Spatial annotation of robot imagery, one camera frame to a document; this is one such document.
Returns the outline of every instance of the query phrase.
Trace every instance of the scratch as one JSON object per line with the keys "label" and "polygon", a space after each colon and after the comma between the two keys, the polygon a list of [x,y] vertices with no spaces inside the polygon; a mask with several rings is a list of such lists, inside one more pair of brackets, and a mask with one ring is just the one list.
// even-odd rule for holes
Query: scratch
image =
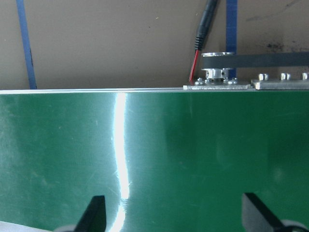
{"label": "scratch", "polygon": [[288,10],[289,8],[294,6],[295,4],[299,3],[300,1],[301,0],[293,0],[290,3],[286,4],[285,7],[282,10],[280,10],[280,11],[278,11],[276,13],[265,15],[265,16],[253,16],[253,17],[247,18],[246,22],[258,21],[258,20],[264,20],[264,19],[276,17],[276,16],[284,13],[286,10]]}

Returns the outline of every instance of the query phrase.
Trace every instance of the metal plate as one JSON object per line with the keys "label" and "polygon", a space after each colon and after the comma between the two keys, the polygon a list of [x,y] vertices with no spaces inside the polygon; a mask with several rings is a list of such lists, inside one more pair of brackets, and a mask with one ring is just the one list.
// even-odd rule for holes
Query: metal plate
{"label": "metal plate", "polygon": [[241,195],[308,221],[309,91],[0,95],[0,220],[243,231]]}
{"label": "metal plate", "polygon": [[289,81],[253,81],[257,90],[302,90],[309,89],[308,80],[289,80]]}

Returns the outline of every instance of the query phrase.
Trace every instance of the painter's tape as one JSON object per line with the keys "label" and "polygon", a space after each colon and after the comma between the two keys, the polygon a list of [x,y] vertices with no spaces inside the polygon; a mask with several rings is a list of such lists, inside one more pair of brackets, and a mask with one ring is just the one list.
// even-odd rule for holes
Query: painter's tape
{"label": "painter's tape", "polygon": [[28,27],[27,27],[24,0],[16,0],[16,5],[17,5],[17,11],[18,11],[18,17],[19,17],[21,37],[22,37],[23,46],[24,46],[29,86],[30,86],[30,89],[36,89],[37,85],[35,81],[34,69],[33,69],[33,64],[32,64],[32,56],[31,56],[31,48],[30,48],[30,41],[29,41],[29,35],[28,35]]}
{"label": "painter's tape", "polygon": [[[237,53],[237,1],[226,0],[226,52]],[[236,69],[229,71],[230,77],[236,77]]]}

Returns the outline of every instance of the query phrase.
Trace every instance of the wire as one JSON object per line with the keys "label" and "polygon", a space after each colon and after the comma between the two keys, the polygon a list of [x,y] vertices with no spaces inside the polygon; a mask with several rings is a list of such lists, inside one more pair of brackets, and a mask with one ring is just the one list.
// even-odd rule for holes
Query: wire
{"label": "wire", "polygon": [[198,59],[199,52],[200,52],[199,50],[195,51],[195,56],[194,56],[193,64],[192,64],[192,67],[191,67],[189,81],[193,81],[194,71],[195,71],[195,68],[196,68],[196,65],[197,65],[197,59]]}

